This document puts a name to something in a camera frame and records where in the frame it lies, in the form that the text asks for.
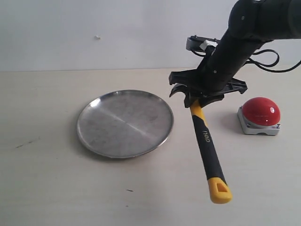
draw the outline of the red dome button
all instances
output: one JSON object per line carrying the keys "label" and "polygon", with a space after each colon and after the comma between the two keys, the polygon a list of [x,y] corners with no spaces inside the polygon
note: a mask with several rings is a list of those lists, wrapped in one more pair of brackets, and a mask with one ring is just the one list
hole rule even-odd
{"label": "red dome button", "polygon": [[280,121],[277,104],[265,97],[255,97],[245,102],[242,114],[247,120],[260,126],[273,126]]}

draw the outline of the black rubber grip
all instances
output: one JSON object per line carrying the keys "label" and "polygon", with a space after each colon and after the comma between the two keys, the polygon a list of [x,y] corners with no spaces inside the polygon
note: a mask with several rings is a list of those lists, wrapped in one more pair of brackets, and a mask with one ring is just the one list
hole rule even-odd
{"label": "black rubber grip", "polygon": [[192,116],[192,120],[207,180],[210,178],[221,178],[226,183],[208,127],[205,125],[204,120],[195,115]]}

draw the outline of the yellow handle grip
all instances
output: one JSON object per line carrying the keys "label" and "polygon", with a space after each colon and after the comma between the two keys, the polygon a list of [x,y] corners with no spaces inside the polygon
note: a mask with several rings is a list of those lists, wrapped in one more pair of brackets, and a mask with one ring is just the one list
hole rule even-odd
{"label": "yellow handle grip", "polygon": [[210,199],[216,204],[225,204],[232,200],[229,187],[220,178],[208,179]]}

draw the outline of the white table surface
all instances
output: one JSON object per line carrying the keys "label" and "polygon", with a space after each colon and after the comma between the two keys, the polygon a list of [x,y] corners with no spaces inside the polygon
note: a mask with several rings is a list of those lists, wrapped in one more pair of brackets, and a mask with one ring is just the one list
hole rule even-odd
{"label": "white table surface", "polygon": [[[233,193],[225,205],[209,199],[184,95],[168,97],[171,71],[0,73],[0,225],[299,226],[301,70],[272,74],[247,66],[236,77],[248,91],[204,109]],[[120,89],[162,97],[175,123],[153,152],[110,161],[79,144],[75,124],[91,100]],[[281,109],[275,137],[242,134],[236,112],[257,96]]]}

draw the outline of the metal plate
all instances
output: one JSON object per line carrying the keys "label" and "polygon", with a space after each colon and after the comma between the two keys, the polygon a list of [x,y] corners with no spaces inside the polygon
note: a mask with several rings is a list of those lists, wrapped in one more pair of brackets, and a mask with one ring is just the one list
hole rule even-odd
{"label": "metal plate", "polygon": [[92,152],[110,158],[132,158],[166,141],[174,123],[168,104],[139,90],[121,90],[101,96],[82,111],[77,132]]}

